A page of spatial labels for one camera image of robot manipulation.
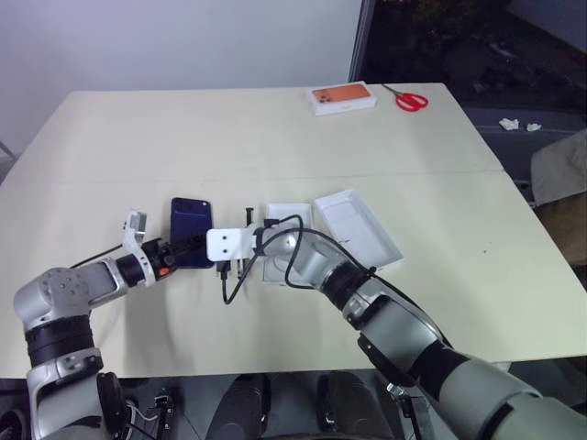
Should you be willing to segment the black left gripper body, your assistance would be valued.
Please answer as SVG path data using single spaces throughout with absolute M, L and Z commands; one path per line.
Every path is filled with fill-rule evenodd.
M 184 252 L 179 245 L 164 241 L 162 238 L 155 238 L 142 244 L 141 249 L 153 269 L 156 280 L 174 273 L 178 268 L 180 256 Z

